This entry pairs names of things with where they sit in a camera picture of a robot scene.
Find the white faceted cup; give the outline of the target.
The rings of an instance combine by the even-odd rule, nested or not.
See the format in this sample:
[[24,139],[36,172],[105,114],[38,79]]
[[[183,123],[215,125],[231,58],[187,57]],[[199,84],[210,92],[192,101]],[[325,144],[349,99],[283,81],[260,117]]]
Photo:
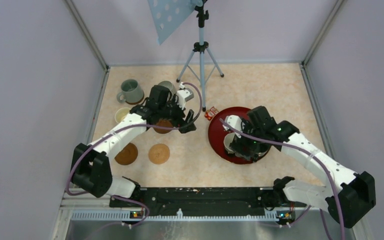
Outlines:
[[224,150],[228,156],[235,156],[235,152],[230,148],[230,144],[233,142],[235,136],[236,134],[231,132],[228,133],[223,139]]

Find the ribbed grey white cup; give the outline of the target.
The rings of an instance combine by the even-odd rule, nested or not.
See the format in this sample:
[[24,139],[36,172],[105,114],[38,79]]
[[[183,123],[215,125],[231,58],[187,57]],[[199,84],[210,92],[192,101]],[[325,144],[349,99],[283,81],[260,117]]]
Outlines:
[[163,87],[170,90],[170,92],[171,92],[170,98],[172,98],[176,95],[176,89],[175,89],[175,86],[172,82],[165,80],[165,81],[161,81],[158,85],[163,86]]

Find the grey ceramic mug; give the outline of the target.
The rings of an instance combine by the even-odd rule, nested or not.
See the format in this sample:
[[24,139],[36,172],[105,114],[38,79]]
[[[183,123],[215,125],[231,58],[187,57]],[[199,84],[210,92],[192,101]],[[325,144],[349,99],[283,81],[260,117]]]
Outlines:
[[119,103],[137,102],[145,96],[144,91],[137,80],[127,79],[120,86],[121,92],[116,96]]

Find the cream ceramic mug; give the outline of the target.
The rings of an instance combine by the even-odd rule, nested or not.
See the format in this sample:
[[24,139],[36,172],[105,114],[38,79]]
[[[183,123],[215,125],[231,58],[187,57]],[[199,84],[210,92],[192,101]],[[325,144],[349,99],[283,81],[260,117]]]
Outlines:
[[124,118],[127,116],[127,114],[130,113],[131,108],[129,107],[122,107],[118,109],[114,115],[114,120],[117,124],[119,124],[121,121],[124,120]]

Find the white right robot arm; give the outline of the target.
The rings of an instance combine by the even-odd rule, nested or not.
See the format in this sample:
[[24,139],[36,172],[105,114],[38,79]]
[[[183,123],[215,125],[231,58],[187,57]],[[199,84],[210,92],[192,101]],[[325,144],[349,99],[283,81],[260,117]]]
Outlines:
[[330,214],[342,227],[353,228],[376,205],[375,178],[340,164],[311,143],[287,120],[276,122],[264,106],[247,113],[247,118],[228,115],[220,119],[223,128],[235,133],[230,149],[239,157],[251,160],[263,146],[276,148],[295,159],[324,183],[312,185],[293,177],[279,179],[273,200],[279,206],[300,202]]

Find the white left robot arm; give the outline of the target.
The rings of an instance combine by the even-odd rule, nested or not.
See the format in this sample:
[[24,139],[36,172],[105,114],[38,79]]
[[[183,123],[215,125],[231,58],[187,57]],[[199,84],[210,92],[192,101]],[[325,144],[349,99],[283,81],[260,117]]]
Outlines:
[[196,130],[194,122],[199,115],[189,110],[185,113],[186,103],[194,98],[199,89],[189,82],[182,82],[173,94],[168,88],[154,85],[149,96],[141,104],[135,105],[126,117],[109,132],[97,140],[78,144],[74,151],[69,177],[65,191],[70,196],[75,193],[69,190],[74,184],[83,193],[96,198],[104,195],[120,196],[129,207],[140,202],[139,184],[126,177],[115,177],[110,162],[133,139],[150,128],[158,128],[160,120],[167,120],[172,130],[185,134]]

